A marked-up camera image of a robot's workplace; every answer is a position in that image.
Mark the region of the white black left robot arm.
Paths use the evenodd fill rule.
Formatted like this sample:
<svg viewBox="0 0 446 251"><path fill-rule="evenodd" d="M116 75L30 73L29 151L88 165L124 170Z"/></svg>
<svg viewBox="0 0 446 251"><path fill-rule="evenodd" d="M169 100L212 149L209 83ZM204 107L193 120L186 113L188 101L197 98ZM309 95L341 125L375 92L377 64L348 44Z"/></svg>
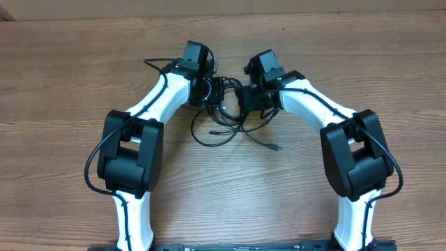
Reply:
<svg viewBox="0 0 446 251"><path fill-rule="evenodd" d="M119 237L112 250L151 250L150 197L160 178L164 127L188 103L203 108L222 100L213 79L217 62L205 45L187 41L182 57L158 68L155 87L135 106L106 115L102 139L91 153L98 159L103 193L116 206Z"/></svg>

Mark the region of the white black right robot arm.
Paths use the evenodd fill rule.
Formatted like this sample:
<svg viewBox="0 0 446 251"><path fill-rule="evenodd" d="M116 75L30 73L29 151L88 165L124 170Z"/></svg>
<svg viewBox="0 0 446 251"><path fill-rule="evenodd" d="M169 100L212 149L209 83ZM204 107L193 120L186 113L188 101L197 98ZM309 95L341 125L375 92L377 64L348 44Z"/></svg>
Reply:
<svg viewBox="0 0 446 251"><path fill-rule="evenodd" d="M321 138L328 183L339 197L334 250L377 250L371 235L376 201L394 172L377 115L337 104L317 91L296 70L286 72L272 50L245 66L250 84L243 88L245 113L278 108L301 118Z"/></svg>

